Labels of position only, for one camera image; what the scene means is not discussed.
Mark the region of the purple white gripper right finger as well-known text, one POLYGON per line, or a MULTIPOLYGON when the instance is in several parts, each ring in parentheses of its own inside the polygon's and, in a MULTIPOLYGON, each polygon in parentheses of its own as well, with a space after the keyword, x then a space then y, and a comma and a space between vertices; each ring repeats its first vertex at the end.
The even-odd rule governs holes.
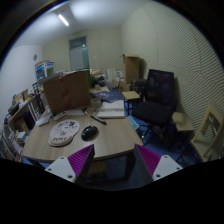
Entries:
POLYGON ((160 180, 182 169, 169 155, 160 156, 152 150, 138 144, 134 147, 134 155, 142 163, 154 181, 160 180))

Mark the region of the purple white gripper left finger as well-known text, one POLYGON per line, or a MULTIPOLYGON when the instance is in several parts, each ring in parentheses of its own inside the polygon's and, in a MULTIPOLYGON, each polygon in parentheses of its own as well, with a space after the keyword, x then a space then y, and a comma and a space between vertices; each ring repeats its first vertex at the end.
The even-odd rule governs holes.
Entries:
POLYGON ((86 177, 94 155, 94 145, 89 145, 68 157, 59 157, 46 171, 72 183, 80 182, 86 177))

